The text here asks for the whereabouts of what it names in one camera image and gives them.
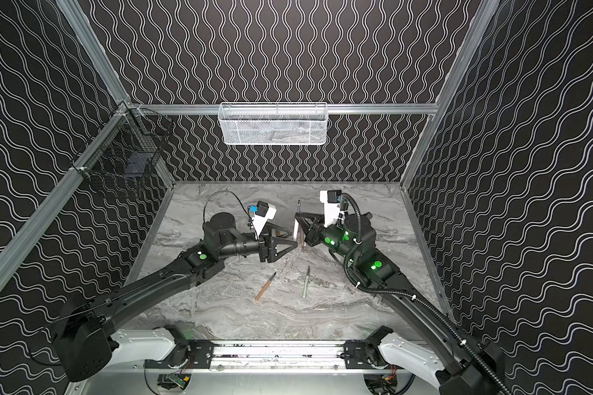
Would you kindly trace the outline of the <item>white pen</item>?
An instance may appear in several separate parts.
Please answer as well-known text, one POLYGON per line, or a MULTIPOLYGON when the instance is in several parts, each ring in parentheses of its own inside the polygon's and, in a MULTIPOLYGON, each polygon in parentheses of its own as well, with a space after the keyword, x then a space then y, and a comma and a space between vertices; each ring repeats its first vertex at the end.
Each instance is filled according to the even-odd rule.
MULTIPOLYGON (((301 200, 297 201, 296 207, 296 214, 301 212, 301 200)), ((293 240, 296 241, 298 245, 301 245, 301 226, 298 219, 294 219, 294 227, 293 227, 293 240)))

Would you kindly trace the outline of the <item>tan pen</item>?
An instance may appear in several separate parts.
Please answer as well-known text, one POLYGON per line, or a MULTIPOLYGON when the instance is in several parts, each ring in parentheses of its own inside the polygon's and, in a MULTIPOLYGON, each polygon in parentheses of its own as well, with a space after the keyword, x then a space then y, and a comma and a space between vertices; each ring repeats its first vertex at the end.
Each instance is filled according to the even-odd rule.
POLYGON ((302 231, 299 232, 298 243, 299 243, 299 248, 301 250, 303 250, 306 246, 306 242, 305 242, 305 234, 302 231))

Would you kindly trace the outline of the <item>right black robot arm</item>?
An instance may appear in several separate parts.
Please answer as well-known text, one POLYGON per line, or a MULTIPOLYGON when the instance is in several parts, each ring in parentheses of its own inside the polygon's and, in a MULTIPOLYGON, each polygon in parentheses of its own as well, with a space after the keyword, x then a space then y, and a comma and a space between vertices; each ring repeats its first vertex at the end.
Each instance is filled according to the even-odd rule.
POLYGON ((354 288, 380 297, 427 344, 419 347, 394 331, 379 329, 370 340, 378 363, 408 370, 441 394, 510 392, 503 352, 455 325, 411 284, 377 248, 369 214, 351 214, 330 225, 322 214, 298 212, 295 219, 308 245, 324 245, 354 288))

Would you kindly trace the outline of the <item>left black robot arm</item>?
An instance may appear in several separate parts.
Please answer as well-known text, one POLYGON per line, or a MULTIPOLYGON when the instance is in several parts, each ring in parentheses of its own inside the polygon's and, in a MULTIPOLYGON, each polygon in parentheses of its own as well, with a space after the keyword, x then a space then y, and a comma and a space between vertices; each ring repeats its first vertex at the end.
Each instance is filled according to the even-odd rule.
POLYGON ((49 326, 51 344, 71 382, 86 380, 108 365, 120 342, 113 334, 128 321, 171 296, 199 286, 225 268, 227 258, 258 255, 274 263, 297 247, 292 233, 272 223, 259 234, 242 233, 234 215, 219 212, 203 224, 204 237, 164 268, 116 291, 72 296, 49 326))

